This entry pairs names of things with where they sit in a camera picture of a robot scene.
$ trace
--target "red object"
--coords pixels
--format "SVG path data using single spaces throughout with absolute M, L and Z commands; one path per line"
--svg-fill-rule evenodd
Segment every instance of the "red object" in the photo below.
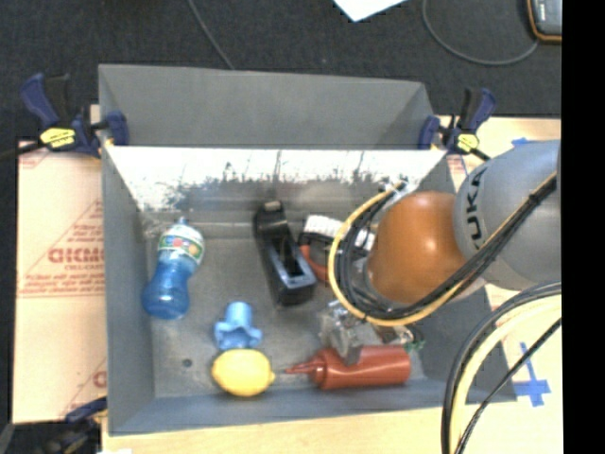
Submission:
M 361 349 L 354 365 L 345 365 L 334 348 L 323 348 L 309 361 L 285 372 L 308 374 L 322 390 L 333 390 L 405 383 L 410 370 L 409 355 L 401 346 L 370 345 Z
M 313 271 L 315 276 L 320 281 L 327 283 L 328 269 L 325 266 L 320 266 L 317 262 L 314 262 L 313 259 L 311 259 L 311 246 L 308 244 L 304 244 L 302 246 L 299 246 L 299 249 L 301 250 L 302 257 L 304 257 L 304 260 L 309 263 L 309 266 L 311 267 L 311 270 Z

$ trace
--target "blue plastic toy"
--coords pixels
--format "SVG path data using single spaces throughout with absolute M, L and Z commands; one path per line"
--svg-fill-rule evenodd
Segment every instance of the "blue plastic toy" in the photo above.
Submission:
M 224 321 L 215 323 L 215 339 L 220 350 L 253 348 L 262 338 L 262 331 L 252 326 L 251 306 L 243 301 L 229 303 Z

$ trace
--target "bottle label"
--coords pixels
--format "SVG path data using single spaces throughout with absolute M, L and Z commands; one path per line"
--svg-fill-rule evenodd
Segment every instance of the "bottle label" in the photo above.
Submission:
M 201 234 L 188 226 L 175 225 L 160 237 L 158 251 L 178 251 L 201 264 L 204 255 L 204 239 Z

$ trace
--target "blue tape cross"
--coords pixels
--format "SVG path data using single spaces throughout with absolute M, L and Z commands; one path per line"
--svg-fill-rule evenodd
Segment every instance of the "blue tape cross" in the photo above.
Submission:
M 526 351 L 527 346 L 521 341 L 521 352 L 525 354 Z M 527 395 L 529 397 L 531 407 L 540 407 L 545 404 L 542 395 L 550 393 L 550 387 L 548 387 L 548 382 L 546 380 L 537 379 L 530 359 L 526 362 L 526 366 L 529 371 L 529 380 L 512 382 L 512 386 L 518 396 Z

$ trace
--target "yellow cable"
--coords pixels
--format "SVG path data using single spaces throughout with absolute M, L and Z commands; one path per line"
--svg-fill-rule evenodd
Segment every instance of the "yellow cable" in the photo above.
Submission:
M 555 177 L 556 174 L 557 174 L 556 171 L 551 173 L 542 183 L 540 183 L 539 186 L 537 186 L 534 189 L 534 192 L 536 190 L 540 190 L 548 181 L 552 180 L 552 178 Z M 458 282 L 453 288 L 451 288 L 448 291 L 446 291 L 445 293 L 443 293 L 442 296 L 440 296 L 439 298 L 434 300 L 432 303 L 426 305 L 426 307 L 424 307 L 422 310 L 420 310 L 417 313 L 414 313 L 412 315 L 406 316 L 404 318 L 396 318 L 396 319 L 391 319 L 391 320 L 374 318 L 373 316 L 370 316 L 367 313 L 365 313 L 364 311 L 361 311 L 360 309 L 356 308 L 349 302 L 349 300 L 345 297 L 344 293 L 340 289 L 340 286 L 338 285 L 338 281 L 334 274 L 335 260 L 336 260 L 336 256 L 338 253 L 338 248 L 340 247 L 340 242 L 342 241 L 342 238 L 349 230 L 349 227 L 353 224 L 353 222 L 355 222 L 357 220 L 357 218 L 359 218 L 372 205 L 374 205 L 378 201 L 382 200 L 390 193 L 391 193 L 391 190 L 386 190 L 384 192 L 381 192 L 381 193 L 375 195 L 374 197 L 372 197 L 371 199 L 366 201 L 364 204 L 362 204 L 360 207 L 358 207 L 351 215 L 349 215 L 346 218 L 346 220 L 344 222 L 342 222 L 342 225 L 338 229 L 338 231 L 334 237 L 334 241 L 332 242 L 332 247 L 330 248 L 330 253 L 328 255 L 328 281 L 329 281 L 330 287 L 332 288 L 332 291 L 336 295 L 337 299 L 351 314 L 353 314 L 357 318 L 359 318 L 361 320 L 365 320 L 368 323 L 377 324 L 379 326 L 406 325 L 406 324 L 410 324 L 410 323 L 415 323 L 415 322 L 421 320 L 422 318 L 425 318 L 426 316 L 428 316 L 429 314 L 431 314 L 435 310 L 437 310 L 439 307 L 441 307 L 442 305 L 447 303 L 447 301 L 449 301 L 450 298 L 455 296 L 458 293 L 460 285 L 463 282 L 463 281 Z M 483 249 L 484 247 L 486 247 L 488 244 L 491 243 L 493 238 L 502 230 L 502 228 L 507 223 L 509 223 L 511 217 L 516 212 L 517 211 L 515 210 L 515 212 L 510 214 L 510 216 L 504 222 L 502 222 L 500 224 L 500 226 L 488 237 L 488 239 L 485 241 L 483 246 L 481 246 L 481 249 Z
M 503 340 L 513 329 L 517 328 L 519 324 L 526 322 L 527 320 L 534 318 L 535 316 L 545 314 L 562 309 L 562 298 L 561 296 L 545 298 L 536 302 L 537 304 L 523 307 L 523 310 L 516 315 L 510 317 L 505 323 L 498 326 L 488 336 L 481 345 L 475 350 L 469 361 L 466 364 L 462 375 L 458 382 L 458 388 L 452 402 L 451 420 L 450 420 L 450 452 L 454 453 L 458 442 L 464 432 L 461 423 L 461 412 L 463 411 L 464 405 L 466 404 L 466 398 L 468 392 L 471 389 L 473 379 L 485 358 L 490 354 L 493 348 Z

